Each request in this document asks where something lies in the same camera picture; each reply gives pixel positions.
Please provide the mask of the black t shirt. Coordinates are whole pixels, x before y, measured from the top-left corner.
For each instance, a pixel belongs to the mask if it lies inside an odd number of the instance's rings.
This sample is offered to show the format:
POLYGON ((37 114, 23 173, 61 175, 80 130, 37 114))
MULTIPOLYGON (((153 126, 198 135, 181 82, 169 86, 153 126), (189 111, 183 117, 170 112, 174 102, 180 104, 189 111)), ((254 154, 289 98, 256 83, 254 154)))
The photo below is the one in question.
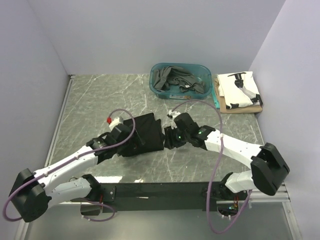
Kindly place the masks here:
POLYGON ((164 150, 164 134, 161 119, 156 119, 153 112, 134 118, 135 133, 123 145, 117 148, 117 154, 122 157, 164 150))

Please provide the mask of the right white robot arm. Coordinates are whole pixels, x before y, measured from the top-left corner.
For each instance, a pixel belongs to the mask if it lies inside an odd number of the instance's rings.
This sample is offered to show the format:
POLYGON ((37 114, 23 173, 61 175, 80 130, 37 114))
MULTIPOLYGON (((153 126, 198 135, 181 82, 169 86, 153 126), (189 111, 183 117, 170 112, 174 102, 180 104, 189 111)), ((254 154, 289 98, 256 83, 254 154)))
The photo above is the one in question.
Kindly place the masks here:
POLYGON ((290 173, 284 158, 271 143, 248 143, 225 135, 213 127, 199 126, 187 112, 169 111, 167 116, 172 125, 164 129, 165 148, 179 148, 189 143, 205 151, 221 152, 248 167, 247 171, 228 173, 220 181, 219 193, 226 200, 241 191, 255 189, 274 196, 290 173))

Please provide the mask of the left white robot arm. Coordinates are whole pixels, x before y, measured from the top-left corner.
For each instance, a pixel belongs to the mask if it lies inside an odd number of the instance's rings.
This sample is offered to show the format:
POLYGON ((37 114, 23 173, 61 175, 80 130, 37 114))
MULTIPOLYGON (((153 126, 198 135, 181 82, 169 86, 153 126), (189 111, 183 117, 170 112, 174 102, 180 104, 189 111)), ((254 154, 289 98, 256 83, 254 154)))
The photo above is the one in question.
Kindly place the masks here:
POLYGON ((26 168, 19 172, 8 201, 26 223, 38 219, 52 206, 68 200, 84 198, 94 201, 100 196, 100 183, 92 175, 71 182, 72 176, 111 159, 125 148, 138 146, 138 140, 135 123, 112 124, 110 132, 92 138, 70 156, 36 171, 26 168))

